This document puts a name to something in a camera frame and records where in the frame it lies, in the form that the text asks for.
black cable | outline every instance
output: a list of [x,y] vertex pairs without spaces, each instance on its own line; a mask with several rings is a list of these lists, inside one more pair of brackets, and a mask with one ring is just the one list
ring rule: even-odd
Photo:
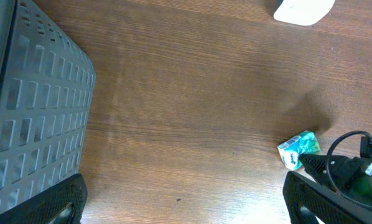
[[326,155],[326,158],[325,158],[325,169],[327,171],[327,176],[328,176],[328,179],[330,180],[330,183],[333,185],[334,189],[336,192],[340,193],[342,197],[346,198],[347,200],[353,202],[353,203],[356,203],[362,207],[366,207],[366,208],[371,208],[372,209],[372,205],[367,205],[365,203],[361,203],[361,202],[358,202],[357,200],[347,196],[346,194],[344,194],[338,187],[337,185],[335,185],[335,182],[333,180],[333,177],[331,176],[331,173],[330,173],[330,161],[331,161],[331,156],[333,154],[333,151],[334,149],[336,148],[336,146],[338,144],[340,144],[344,139],[346,139],[347,137],[350,137],[350,136],[353,136],[353,135],[356,135],[356,134],[362,134],[362,135],[365,135],[369,141],[370,141],[370,144],[372,145],[372,135],[370,135],[369,133],[367,133],[366,131],[351,131],[349,133],[346,133],[344,135],[342,135],[341,137],[339,137],[337,140],[335,140],[335,142],[330,146],[330,148],[328,149],[328,152],[327,152],[327,155]]

